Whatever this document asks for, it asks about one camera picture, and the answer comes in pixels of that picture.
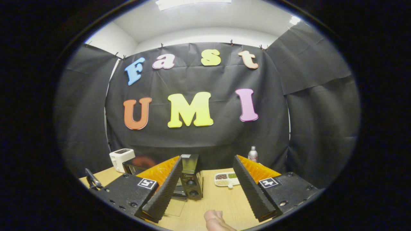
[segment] yellow letter m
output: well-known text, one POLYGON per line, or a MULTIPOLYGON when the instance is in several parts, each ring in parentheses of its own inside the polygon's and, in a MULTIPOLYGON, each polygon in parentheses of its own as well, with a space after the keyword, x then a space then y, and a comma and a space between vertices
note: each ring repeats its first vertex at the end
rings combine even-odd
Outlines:
POLYGON ((208 109, 208 99, 210 97, 209 92, 198 92, 189 105, 182 94, 170 95, 168 100, 171 101, 171 119, 168 126, 181 127, 182 122, 179 115, 181 115, 185 125, 190 126, 194 114, 196 114, 195 126, 212 125, 213 120, 210 118, 210 110, 208 109))

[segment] ceiling light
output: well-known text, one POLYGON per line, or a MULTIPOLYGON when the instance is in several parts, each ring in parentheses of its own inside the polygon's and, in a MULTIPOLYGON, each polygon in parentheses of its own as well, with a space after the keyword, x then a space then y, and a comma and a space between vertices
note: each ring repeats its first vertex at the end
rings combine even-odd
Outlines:
POLYGON ((160 10, 165 10, 181 5, 199 3, 199 2, 225 2, 231 3, 231 0, 157 0, 155 3, 160 10))
POLYGON ((293 24, 293 25, 296 25, 299 21, 301 21, 300 18, 292 16, 291 20, 290 20, 290 23, 293 24))

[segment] grain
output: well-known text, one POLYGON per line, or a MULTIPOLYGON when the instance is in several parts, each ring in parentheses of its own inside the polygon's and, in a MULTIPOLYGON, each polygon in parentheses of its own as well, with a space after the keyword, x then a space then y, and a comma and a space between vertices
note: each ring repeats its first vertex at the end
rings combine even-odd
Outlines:
POLYGON ((215 176, 216 180, 227 179, 227 174, 219 174, 215 176))
POLYGON ((219 180, 215 182, 217 185, 228 185, 229 182, 227 180, 219 180))

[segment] black cloth curtain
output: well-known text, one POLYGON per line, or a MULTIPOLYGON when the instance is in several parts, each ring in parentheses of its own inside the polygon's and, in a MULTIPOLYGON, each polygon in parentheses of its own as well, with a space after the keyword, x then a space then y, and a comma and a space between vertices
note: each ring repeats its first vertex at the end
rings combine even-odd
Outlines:
POLYGON ((258 160, 277 171, 285 170, 289 142, 286 100, 271 58, 259 48, 224 43, 193 43, 166 46, 126 58, 121 61, 110 81, 106 99, 107 131, 112 150, 132 148, 136 155, 151 157, 156 163, 181 154, 199 154, 202 169, 231 168, 235 155, 247 156, 256 146, 258 160), (203 66, 201 52, 217 49, 221 63, 203 66), (241 51, 256 56, 257 69, 244 65, 241 51), (152 64, 162 54, 175 55, 171 69, 153 69, 152 64), (125 68, 140 57, 141 78, 128 85, 125 68), (252 101, 259 118, 242 122, 236 89, 254 91, 252 101), (190 104, 198 92, 209 92, 211 126, 196 127, 184 123, 169 128, 171 102, 168 96, 180 93, 190 104), (135 99, 134 120, 141 117, 140 98, 151 97, 148 123, 141 130, 131 130, 124 123, 123 102, 135 99))
POLYGON ((358 136, 360 102, 353 74, 333 44, 303 22, 267 53, 290 113, 287 169, 326 187, 349 160, 358 136))
POLYGON ((104 104, 117 58, 93 46, 80 47, 67 63, 55 96, 54 125, 67 166, 77 177, 112 166, 104 104))

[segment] hand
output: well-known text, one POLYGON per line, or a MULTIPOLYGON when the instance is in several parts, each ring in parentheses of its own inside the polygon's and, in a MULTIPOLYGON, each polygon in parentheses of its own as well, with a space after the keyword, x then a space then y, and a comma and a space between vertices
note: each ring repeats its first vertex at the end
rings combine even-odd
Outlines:
POLYGON ((223 211, 209 210, 204 214, 204 219, 208 231, 236 231, 224 221, 223 211))

